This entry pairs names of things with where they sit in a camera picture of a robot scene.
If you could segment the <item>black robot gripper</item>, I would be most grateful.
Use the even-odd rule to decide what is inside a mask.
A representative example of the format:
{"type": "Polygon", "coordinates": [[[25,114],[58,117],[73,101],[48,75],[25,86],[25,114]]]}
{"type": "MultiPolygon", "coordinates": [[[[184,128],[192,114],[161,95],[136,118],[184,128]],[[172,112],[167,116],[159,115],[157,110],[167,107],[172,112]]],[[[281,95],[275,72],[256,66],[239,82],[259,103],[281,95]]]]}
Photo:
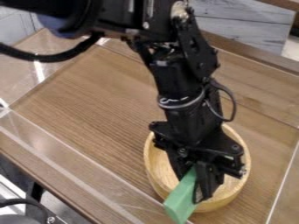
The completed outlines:
{"type": "Polygon", "coordinates": [[[183,101],[157,100],[165,120],[152,122],[155,146],[167,152],[171,167],[179,180],[195,168],[192,203],[208,200],[220,185],[224,175],[240,179],[244,149],[224,133],[220,98],[183,101]]]}

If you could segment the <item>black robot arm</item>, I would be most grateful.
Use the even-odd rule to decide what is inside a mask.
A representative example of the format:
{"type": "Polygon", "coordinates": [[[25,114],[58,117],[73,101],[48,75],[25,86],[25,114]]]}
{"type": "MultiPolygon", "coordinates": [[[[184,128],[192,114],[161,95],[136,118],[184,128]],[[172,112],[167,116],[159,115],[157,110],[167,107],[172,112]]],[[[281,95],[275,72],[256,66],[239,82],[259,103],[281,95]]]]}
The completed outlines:
{"type": "Polygon", "coordinates": [[[188,0],[0,0],[28,11],[60,38],[77,39],[64,52],[40,54],[0,43],[0,53],[18,60],[53,63],[74,58],[103,38],[120,39],[139,54],[157,87],[165,114],[152,122],[155,146],[165,151],[177,178],[195,174],[191,198],[208,200],[225,176],[241,178],[243,147],[223,131],[220,93],[213,74],[217,51],[201,35],[188,0]]]}

